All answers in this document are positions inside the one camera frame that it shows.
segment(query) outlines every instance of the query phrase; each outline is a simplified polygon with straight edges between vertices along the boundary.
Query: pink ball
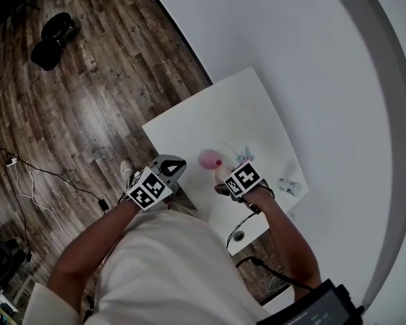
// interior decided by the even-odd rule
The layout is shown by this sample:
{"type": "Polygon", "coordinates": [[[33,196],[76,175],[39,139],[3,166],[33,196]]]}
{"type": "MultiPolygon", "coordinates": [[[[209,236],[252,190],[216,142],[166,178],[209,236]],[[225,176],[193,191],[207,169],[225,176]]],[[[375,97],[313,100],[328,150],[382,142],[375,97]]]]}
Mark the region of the pink ball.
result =
{"type": "Polygon", "coordinates": [[[198,162],[208,170],[215,170],[223,163],[221,154],[213,149],[203,150],[198,157],[198,162]]]}

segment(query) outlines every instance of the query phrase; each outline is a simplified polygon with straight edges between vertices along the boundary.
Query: screen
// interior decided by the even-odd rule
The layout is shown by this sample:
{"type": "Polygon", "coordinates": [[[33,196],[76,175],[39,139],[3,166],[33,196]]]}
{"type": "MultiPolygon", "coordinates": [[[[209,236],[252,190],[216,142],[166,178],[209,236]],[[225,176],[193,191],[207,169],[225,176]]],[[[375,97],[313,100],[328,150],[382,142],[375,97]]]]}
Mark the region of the screen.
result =
{"type": "Polygon", "coordinates": [[[349,314],[332,290],[318,299],[284,325],[332,325],[344,324],[349,314]]]}

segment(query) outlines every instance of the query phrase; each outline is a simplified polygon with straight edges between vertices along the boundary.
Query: floor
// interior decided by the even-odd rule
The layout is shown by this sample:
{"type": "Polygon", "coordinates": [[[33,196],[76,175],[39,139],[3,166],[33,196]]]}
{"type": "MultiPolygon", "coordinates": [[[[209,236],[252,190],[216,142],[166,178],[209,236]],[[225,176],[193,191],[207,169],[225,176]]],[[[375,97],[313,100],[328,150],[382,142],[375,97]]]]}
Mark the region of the floor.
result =
{"type": "MultiPolygon", "coordinates": [[[[141,126],[209,85],[204,73],[155,0],[36,0],[41,11],[20,12],[13,36],[0,27],[0,147],[33,165],[61,174],[105,198],[112,207],[124,190],[119,164],[129,157],[136,167],[156,152],[141,126]],[[44,23],[68,12],[81,25],[60,64],[45,72],[30,61],[44,23]]],[[[17,165],[20,187],[30,191],[30,176],[17,165]]],[[[15,167],[7,169],[16,184],[15,167]]],[[[71,237],[102,215],[97,200],[57,177],[33,171],[36,200],[49,207],[71,237]]],[[[35,282],[46,283],[70,240],[48,211],[18,196],[27,221],[32,261],[12,280],[13,299],[31,274],[17,306],[24,311],[35,282]]],[[[0,239],[24,237],[24,220],[12,194],[0,154],[0,239]]],[[[279,265],[269,233],[238,253],[279,265]]],[[[259,301],[269,296],[269,277],[258,267],[241,273],[259,301]]],[[[96,276],[88,285],[93,295],[96,276]]]]}

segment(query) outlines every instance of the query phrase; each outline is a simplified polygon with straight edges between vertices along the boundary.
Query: person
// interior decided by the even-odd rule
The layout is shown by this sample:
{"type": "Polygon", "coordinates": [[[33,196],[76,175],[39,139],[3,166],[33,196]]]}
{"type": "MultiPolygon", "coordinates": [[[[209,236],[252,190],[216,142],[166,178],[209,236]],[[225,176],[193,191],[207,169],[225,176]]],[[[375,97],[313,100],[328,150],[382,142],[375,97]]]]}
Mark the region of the person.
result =
{"type": "MultiPolygon", "coordinates": [[[[134,168],[125,159],[120,170],[128,188],[134,168]]],[[[269,191],[255,188],[244,198],[264,213],[287,275],[311,288],[321,284],[310,246],[269,191]]],[[[88,325],[238,325],[269,316],[247,291],[225,243],[196,210],[175,201],[140,211],[127,200],[66,247],[47,286],[35,285],[23,324],[81,324],[83,292],[100,264],[88,325]]],[[[295,300],[308,293],[293,288],[295,300]]]]}

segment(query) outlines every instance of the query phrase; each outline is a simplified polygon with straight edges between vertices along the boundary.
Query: white table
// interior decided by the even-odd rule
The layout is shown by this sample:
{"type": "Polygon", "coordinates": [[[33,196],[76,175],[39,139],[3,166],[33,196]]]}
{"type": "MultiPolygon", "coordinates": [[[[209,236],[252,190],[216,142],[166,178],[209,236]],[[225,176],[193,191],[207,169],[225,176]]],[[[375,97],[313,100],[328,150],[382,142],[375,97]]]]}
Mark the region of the white table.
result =
{"type": "MultiPolygon", "coordinates": [[[[218,234],[227,237],[236,225],[251,214],[243,204],[214,191],[213,171],[203,169],[198,156],[204,149],[217,150],[231,160],[249,146],[254,165],[275,192],[280,207],[288,212],[306,193],[307,184],[278,113],[252,68],[247,68],[201,91],[143,126],[160,154],[173,154],[187,161],[179,184],[189,199],[218,234]],[[277,189],[280,177],[300,182],[298,197],[277,189]]],[[[233,240],[233,255],[268,229],[261,213],[240,230],[240,242],[233,240]]]]}

